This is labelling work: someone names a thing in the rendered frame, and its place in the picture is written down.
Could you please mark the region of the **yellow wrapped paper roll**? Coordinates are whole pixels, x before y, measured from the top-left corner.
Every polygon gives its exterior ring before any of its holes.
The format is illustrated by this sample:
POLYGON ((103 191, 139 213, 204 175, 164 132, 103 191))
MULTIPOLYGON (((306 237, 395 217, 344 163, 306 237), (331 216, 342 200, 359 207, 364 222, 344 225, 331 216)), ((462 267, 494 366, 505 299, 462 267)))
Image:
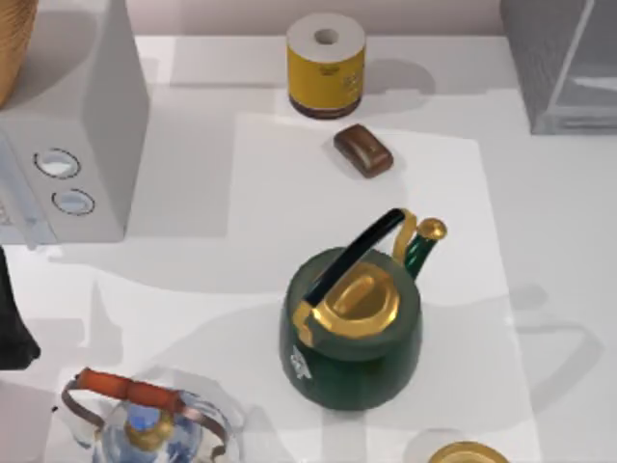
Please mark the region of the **yellow wrapped paper roll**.
POLYGON ((351 114, 363 92, 366 34, 355 19, 308 14, 286 33, 287 89, 292 106, 318 120, 351 114))

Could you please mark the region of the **brown soap bar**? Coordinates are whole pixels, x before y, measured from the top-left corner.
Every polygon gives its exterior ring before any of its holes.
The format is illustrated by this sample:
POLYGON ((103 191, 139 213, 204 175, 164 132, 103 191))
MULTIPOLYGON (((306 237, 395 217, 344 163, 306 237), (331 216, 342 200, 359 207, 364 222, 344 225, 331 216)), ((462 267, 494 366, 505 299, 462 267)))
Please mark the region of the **brown soap bar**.
POLYGON ((365 178, 379 176, 394 162, 391 151, 359 123, 338 131, 334 146, 365 178))

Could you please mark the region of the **pale microwave oven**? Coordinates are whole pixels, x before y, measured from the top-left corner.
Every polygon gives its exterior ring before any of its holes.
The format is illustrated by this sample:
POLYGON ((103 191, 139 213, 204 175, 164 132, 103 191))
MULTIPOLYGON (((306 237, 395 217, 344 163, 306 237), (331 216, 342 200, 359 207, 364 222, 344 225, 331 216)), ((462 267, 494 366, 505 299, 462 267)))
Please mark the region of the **pale microwave oven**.
POLYGON ((117 242, 130 216, 149 97, 126 0, 39 0, 32 38, 8 103, 0 108, 0 245, 31 248, 117 242), (67 150, 81 164, 51 178, 36 152, 67 150), (80 189, 94 211, 52 203, 80 189))

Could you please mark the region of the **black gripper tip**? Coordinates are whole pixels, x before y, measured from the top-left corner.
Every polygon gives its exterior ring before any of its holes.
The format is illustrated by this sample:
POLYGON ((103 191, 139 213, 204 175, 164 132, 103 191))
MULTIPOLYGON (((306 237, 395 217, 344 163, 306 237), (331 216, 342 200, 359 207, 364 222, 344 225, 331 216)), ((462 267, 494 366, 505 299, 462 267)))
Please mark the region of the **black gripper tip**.
POLYGON ((15 303, 6 255, 0 246, 0 370, 24 370, 40 354, 15 303))

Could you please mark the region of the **microwave knob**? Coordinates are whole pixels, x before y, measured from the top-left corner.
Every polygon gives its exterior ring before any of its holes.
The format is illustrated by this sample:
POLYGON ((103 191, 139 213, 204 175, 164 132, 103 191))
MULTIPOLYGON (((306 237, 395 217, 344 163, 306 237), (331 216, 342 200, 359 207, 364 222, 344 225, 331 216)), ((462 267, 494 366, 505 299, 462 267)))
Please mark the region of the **microwave knob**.
POLYGON ((36 152, 33 162, 40 172, 56 179, 68 179, 81 171, 79 160, 67 150, 50 148, 36 152))
POLYGON ((88 215, 95 208, 93 197, 76 188, 55 192, 52 194, 51 200, 58 210, 68 215, 88 215))

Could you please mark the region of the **green and gold kettle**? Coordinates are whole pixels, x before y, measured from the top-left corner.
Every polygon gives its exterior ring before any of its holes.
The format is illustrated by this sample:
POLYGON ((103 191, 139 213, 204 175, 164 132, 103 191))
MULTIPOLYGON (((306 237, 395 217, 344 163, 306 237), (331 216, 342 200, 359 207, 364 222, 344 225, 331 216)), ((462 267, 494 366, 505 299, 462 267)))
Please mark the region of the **green and gold kettle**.
POLYGON ((295 272, 283 299, 279 354, 290 384, 324 408, 378 407, 409 383, 422 342, 416 279, 445 223, 393 208, 349 245, 295 272))

